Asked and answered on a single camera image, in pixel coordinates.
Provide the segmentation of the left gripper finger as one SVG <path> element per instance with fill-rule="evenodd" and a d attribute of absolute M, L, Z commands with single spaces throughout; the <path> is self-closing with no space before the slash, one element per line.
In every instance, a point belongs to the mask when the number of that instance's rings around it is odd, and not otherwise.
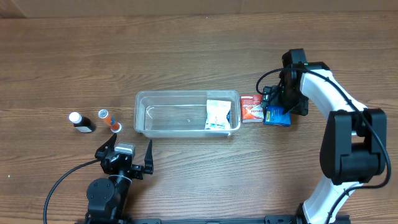
<path fill-rule="evenodd" d="M 114 150 L 114 145 L 117 140 L 117 134 L 114 133 L 102 146 L 95 152 L 95 158 L 105 158 L 109 151 Z"/>
<path fill-rule="evenodd" d="M 144 173 L 153 174 L 153 171 L 154 171 L 154 161 L 152 157 L 152 140 L 150 140 L 144 158 Z"/>

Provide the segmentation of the blue medicine box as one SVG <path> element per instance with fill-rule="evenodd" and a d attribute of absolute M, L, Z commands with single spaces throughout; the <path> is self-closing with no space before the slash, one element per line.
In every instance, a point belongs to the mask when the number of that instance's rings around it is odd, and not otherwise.
<path fill-rule="evenodd" d="M 283 107 L 268 106 L 264 110 L 264 124 L 289 127 L 291 125 L 291 115 L 289 112 L 284 113 Z"/>

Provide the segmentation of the orange tube white cap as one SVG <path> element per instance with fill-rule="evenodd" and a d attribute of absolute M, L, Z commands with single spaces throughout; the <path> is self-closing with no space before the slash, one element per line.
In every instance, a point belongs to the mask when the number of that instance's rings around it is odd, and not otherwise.
<path fill-rule="evenodd" d="M 121 123 L 117 122 L 113 116 L 110 115 L 108 110 L 102 109 L 98 111 L 98 117 L 103 120 L 105 124 L 108 125 L 110 130 L 113 133 L 118 133 L 122 130 L 122 125 Z"/>

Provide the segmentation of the dark bottle white cap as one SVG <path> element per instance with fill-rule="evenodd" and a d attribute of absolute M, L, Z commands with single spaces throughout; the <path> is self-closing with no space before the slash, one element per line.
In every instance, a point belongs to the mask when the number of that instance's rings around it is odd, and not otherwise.
<path fill-rule="evenodd" d="M 95 124 L 87 117 L 82 116 L 78 112 L 72 112 L 69 114 L 68 119 L 73 126 L 81 133 L 92 133 L 95 131 Z"/>

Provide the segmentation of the red medicine box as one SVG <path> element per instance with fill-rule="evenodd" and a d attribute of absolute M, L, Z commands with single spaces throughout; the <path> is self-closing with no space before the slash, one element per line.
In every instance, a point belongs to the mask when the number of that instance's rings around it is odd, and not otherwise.
<path fill-rule="evenodd" d="M 261 123 L 264 120 L 264 112 L 261 106 L 261 95 L 242 95 L 241 116 L 243 123 Z"/>

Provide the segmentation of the clear plastic container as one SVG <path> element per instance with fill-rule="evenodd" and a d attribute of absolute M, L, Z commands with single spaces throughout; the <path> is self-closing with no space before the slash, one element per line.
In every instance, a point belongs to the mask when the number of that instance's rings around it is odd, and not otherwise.
<path fill-rule="evenodd" d="M 231 103 L 227 130 L 206 129 L 209 100 Z M 235 90 L 140 91 L 136 95 L 134 129 L 148 138 L 226 137 L 241 126 L 239 93 Z"/>

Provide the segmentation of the white medicine box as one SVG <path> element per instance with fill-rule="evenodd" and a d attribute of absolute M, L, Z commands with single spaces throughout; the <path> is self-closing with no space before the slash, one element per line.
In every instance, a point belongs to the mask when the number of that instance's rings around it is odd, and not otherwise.
<path fill-rule="evenodd" d="M 230 112 L 230 101 L 207 100 L 205 129 L 230 130 Z"/>

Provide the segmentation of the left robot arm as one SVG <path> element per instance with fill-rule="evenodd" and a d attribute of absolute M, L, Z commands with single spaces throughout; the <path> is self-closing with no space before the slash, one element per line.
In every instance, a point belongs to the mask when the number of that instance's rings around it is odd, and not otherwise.
<path fill-rule="evenodd" d="M 124 213 L 132 181 L 153 174 L 152 141 L 142 166 L 132 163 L 135 145 L 117 143 L 116 140 L 117 134 L 113 134 L 95 152 L 95 158 L 108 177 L 96 179 L 88 186 L 85 223 L 133 223 L 131 216 Z"/>

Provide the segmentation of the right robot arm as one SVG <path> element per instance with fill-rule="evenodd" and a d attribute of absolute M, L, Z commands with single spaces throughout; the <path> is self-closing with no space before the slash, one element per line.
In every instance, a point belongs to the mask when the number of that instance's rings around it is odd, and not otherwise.
<path fill-rule="evenodd" d="M 258 89 L 265 123 L 308 114 L 310 101 L 326 119 L 320 148 L 323 176 L 294 215 L 267 215 L 264 223 L 350 223 L 340 208 L 356 190 L 380 189 L 391 178 L 386 150 L 387 116 L 355 100 L 324 62 L 308 62 L 304 49 L 290 49 L 276 69 L 280 82 Z"/>

